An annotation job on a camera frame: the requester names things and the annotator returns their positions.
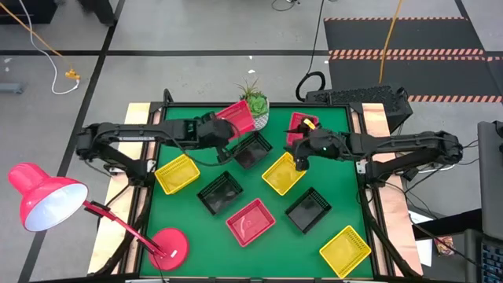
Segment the red basket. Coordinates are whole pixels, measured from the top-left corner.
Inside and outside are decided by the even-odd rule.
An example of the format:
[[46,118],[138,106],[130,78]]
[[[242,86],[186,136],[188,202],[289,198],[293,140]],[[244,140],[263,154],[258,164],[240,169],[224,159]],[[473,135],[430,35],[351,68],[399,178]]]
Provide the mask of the red basket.
[[[252,113],[246,101],[239,101],[233,105],[223,109],[217,113],[217,117],[220,119],[226,119],[239,130],[239,135],[248,133],[250,130],[255,129],[255,121],[253,120]],[[237,134],[229,139],[232,141],[237,138]]]
[[[292,118],[290,119],[289,130],[296,129],[297,126],[299,126],[300,123],[302,122],[302,118],[306,118],[306,117],[311,118],[311,120],[313,121],[314,124],[318,123],[318,118],[316,116],[312,116],[312,115],[308,115],[308,114],[304,114],[304,113],[299,113],[299,112],[294,112],[294,113],[292,113]],[[288,133],[286,135],[286,143],[288,145],[292,145],[293,141],[295,141],[296,139],[301,139],[301,138],[303,138],[302,134]]]
[[255,199],[226,221],[241,247],[246,247],[268,230],[276,219],[260,199]]

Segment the red desk lamp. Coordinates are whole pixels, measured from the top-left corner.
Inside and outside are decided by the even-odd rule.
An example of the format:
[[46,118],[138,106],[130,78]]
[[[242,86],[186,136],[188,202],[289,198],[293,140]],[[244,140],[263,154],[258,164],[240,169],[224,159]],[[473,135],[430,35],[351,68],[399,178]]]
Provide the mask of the red desk lamp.
[[9,182],[23,195],[20,206],[21,223],[28,231],[47,230],[70,217],[81,205],[88,212],[119,223],[149,250],[150,263],[160,270],[180,267],[189,254],[185,234],[166,228],[148,239],[109,211],[109,208],[89,202],[87,186],[65,177],[50,177],[38,165],[21,163],[8,173]]

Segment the yellow basket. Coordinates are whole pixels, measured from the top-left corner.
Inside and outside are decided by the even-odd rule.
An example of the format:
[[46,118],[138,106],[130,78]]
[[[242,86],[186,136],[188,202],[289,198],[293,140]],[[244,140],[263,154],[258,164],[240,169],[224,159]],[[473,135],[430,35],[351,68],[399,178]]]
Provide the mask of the yellow basket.
[[351,226],[346,226],[320,249],[320,255],[339,278],[346,277],[370,252],[370,247]]
[[157,169],[154,173],[166,194],[174,194],[199,178],[201,172],[185,154]]
[[296,170],[292,154],[285,153],[262,174],[262,179],[280,196],[284,196],[305,174],[305,171]]

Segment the lamp shade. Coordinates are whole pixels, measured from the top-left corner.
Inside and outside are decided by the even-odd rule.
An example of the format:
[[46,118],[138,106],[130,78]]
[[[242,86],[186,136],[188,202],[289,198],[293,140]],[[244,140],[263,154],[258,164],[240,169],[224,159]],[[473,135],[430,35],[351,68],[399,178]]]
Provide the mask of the lamp shade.
[[63,222],[87,197],[86,185],[71,178],[50,177],[37,164],[18,164],[7,177],[23,195],[20,218],[28,231],[47,230]]

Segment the yellow object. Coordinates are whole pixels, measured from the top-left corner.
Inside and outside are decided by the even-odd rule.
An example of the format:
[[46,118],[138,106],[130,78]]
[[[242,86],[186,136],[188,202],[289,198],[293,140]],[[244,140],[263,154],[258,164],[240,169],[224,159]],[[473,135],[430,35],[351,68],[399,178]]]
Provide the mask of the yellow object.
[[370,252],[370,247],[351,226],[346,226],[320,249],[320,255],[339,278],[345,278]]
[[65,72],[64,76],[66,76],[69,79],[80,79],[80,75],[77,75],[77,73],[73,69],[70,69],[70,71]]
[[313,122],[309,121],[309,119],[304,119],[304,123],[309,126],[311,130],[316,129],[316,126],[313,124]]
[[384,60],[386,60],[387,44],[390,42],[391,33],[393,33],[393,28],[395,27],[395,21],[400,13],[400,8],[402,7],[403,0],[400,0],[398,7],[396,7],[395,15],[393,16],[393,21],[391,22],[390,31],[387,33],[386,42],[384,43],[383,57],[380,60],[380,72],[379,72],[379,83],[383,82],[384,74]]
[[80,79],[80,75],[77,75],[75,73],[75,71],[73,70],[73,65],[70,61],[68,61],[66,59],[65,56],[61,55],[59,52],[57,52],[56,50],[54,50],[51,46],[49,46],[49,44],[47,44],[47,42],[45,42],[39,35],[37,35],[36,32],[32,31],[29,27],[27,27],[26,24],[23,23],[23,21],[21,21],[18,17],[16,17],[16,15],[14,15],[12,12],[10,12],[9,9],[7,9],[7,7],[5,7],[1,2],[0,2],[0,7],[2,7],[12,18],[14,18],[14,20],[16,20],[20,25],[23,26],[23,28],[25,28],[26,30],[28,30],[29,32],[31,32],[37,39],[40,40],[41,43],[43,43],[43,45],[45,45],[49,50],[51,50],[54,54],[56,54],[57,56],[63,58],[63,60],[70,66],[70,72],[68,73],[73,73],[73,75],[71,76],[67,76],[67,78],[69,79]]
[[285,153],[262,174],[262,179],[280,196],[284,196],[305,174],[305,171],[296,170],[292,154]]
[[154,175],[166,194],[174,194],[199,178],[201,172],[185,154],[157,169]]

